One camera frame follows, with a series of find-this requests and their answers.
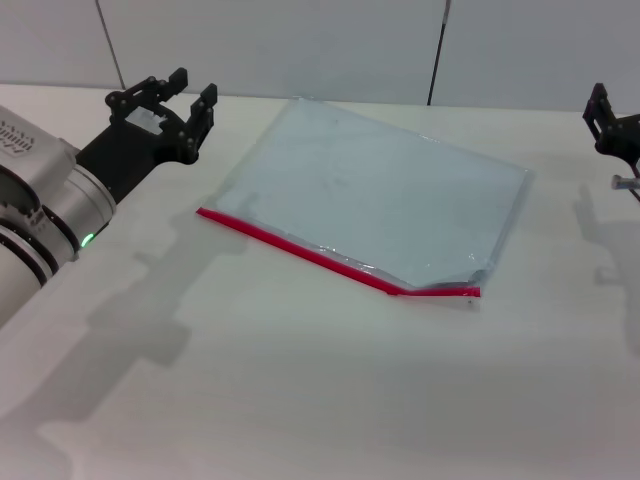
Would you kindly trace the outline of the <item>torn white tape label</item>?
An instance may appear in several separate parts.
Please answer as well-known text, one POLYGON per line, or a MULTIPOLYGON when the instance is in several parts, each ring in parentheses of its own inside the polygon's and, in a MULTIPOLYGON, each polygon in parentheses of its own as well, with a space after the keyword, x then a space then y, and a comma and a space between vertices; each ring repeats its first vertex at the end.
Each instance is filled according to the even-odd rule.
POLYGON ((136 125, 149 133, 159 135, 162 133, 161 123, 165 120, 165 117, 158 116, 150 110, 145 108, 137 108, 128 117, 127 121, 133 125, 136 125))

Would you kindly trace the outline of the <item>clear document bag red zip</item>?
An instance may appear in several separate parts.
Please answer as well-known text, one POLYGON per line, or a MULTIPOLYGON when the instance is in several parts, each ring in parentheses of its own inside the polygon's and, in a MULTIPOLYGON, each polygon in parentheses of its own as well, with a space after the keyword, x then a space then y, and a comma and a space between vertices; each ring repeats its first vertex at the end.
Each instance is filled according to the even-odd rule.
POLYGON ((199 214, 390 295, 479 297, 529 180, 511 163, 296 99, 199 214))

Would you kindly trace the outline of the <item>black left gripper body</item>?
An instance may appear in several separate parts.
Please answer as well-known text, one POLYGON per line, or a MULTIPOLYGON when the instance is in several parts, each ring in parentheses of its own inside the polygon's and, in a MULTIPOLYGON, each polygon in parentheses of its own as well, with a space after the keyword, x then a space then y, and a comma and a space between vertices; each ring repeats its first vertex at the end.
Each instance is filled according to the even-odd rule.
POLYGON ((183 126, 169 110, 159 135, 129 123, 127 118, 112 118, 110 125, 77 154, 76 162, 119 203, 156 167, 178 163, 178 133, 183 126))

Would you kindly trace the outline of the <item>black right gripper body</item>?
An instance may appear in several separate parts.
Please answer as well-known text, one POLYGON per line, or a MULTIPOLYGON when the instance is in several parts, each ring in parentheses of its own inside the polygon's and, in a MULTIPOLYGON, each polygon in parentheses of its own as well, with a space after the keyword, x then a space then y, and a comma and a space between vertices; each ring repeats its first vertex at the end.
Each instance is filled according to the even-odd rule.
POLYGON ((595 143, 596 151, 602 155, 636 165, 640 160, 640 114, 597 121, 600 135, 595 143))

